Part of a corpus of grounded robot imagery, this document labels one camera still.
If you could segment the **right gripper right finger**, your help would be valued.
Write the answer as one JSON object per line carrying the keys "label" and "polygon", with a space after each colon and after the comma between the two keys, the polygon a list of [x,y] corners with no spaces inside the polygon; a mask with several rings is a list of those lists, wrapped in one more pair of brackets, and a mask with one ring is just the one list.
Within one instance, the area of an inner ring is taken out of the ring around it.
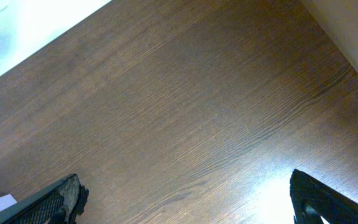
{"label": "right gripper right finger", "polygon": [[358,203],[307,173],[295,169],[290,177],[294,223],[358,223]]}

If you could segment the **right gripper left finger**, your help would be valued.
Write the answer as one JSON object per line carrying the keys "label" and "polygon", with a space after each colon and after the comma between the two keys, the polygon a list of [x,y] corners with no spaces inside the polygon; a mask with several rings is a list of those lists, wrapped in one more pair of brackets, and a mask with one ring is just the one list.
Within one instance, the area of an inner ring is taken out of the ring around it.
{"label": "right gripper left finger", "polygon": [[70,174],[0,211],[0,224],[76,224],[89,190]]}

